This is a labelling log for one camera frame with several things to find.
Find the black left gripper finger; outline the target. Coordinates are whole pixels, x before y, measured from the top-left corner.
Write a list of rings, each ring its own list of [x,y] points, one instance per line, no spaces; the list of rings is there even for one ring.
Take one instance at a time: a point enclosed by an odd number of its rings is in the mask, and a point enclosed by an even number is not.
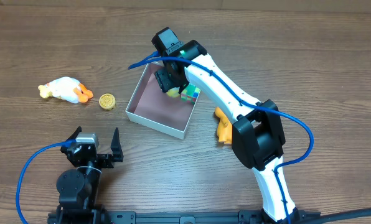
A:
[[[68,141],[74,141],[76,139],[76,137],[82,132],[82,127],[79,126],[74,132],[73,134],[67,139]]]
[[[124,155],[120,144],[119,129],[115,128],[113,138],[111,140],[111,151],[114,162],[123,162]]]

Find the yellow blue toy ball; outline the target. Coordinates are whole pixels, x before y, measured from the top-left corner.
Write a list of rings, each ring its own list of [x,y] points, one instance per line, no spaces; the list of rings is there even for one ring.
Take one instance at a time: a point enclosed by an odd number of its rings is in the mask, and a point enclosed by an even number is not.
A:
[[[167,96],[170,96],[171,98],[177,98],[177,97],[179,97],[181,94],[179,93],[179,88],[176,87],[176,88],[172,88],[172,89],[168,90],[168,91],[166,92],[166,95],[167,95]]]

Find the colourful puzzle cube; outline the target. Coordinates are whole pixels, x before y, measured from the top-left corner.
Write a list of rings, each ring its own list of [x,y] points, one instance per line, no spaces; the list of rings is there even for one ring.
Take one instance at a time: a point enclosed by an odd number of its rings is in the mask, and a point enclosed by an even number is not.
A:
[[[199,88],[197,88],[195,85],[188,84],[187,87],[181,92],[181,100],[194,105],[199,97],[199,94]]]

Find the yellow round wheel toy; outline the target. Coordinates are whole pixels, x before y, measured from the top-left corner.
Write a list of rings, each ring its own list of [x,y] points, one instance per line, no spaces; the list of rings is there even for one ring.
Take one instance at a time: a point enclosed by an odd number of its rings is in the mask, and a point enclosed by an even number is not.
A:
[[[99,102],[99,105],[104,110],[112,110],[116,105],[116,99],[110,93],[105,93],[105,94],[101,95],[98,102]]]

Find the orange dinosaur toy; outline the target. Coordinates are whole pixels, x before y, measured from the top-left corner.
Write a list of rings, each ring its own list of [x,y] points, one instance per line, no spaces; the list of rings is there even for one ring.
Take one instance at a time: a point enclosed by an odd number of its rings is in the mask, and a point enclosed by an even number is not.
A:
[[[216,107],[215,115],[219,119],[217,125],[217,137],[218,141],[224,144],[231,145],[232,143],[232,123],[227,118],[225,113],[219,108]]]

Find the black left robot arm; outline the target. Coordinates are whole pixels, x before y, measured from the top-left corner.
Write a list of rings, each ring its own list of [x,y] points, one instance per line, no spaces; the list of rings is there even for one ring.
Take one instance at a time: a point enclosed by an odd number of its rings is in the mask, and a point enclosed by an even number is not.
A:
[[[57,179],[59,204],[64,210],[85,212],[97,208],[96,196],[103,169],[112,169],[115,162],[124,159],[120,144],[119,129],[116,128],[111,140],[111,152],[98,153],[98,136],[84,133],[81,127],[67,139],[60,151],[74,166]]]

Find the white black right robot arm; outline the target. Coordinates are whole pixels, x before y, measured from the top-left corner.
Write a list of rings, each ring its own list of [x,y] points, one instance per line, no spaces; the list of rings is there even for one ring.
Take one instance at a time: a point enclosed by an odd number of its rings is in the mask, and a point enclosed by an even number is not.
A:
[[[263,211],[273,223],[290,223],[296,206],[289,196],[282,168],[285,137],[278,107],[244,92],[219,69],[197,41],[177,38],[152,41],[164,68],[156,72],[162,91],[192,84],[201,89],[232,125],[232,149],[256,177]]]

